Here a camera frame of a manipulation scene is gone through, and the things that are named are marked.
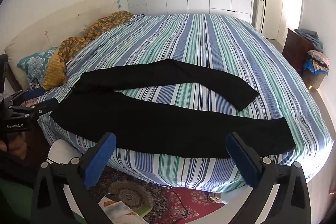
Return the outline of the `person left hand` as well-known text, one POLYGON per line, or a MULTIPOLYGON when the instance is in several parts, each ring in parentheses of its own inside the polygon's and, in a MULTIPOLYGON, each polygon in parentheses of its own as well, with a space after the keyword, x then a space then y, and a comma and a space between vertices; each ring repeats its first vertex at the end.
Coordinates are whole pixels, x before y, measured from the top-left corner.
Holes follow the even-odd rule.
POLYGON ((14 139, 5 144, 1 140, 0 149, 2 152, 7 152, 12 156, 18 157, 23 160, 27 153, 27 143, 25 132, 20 132, 14 139))

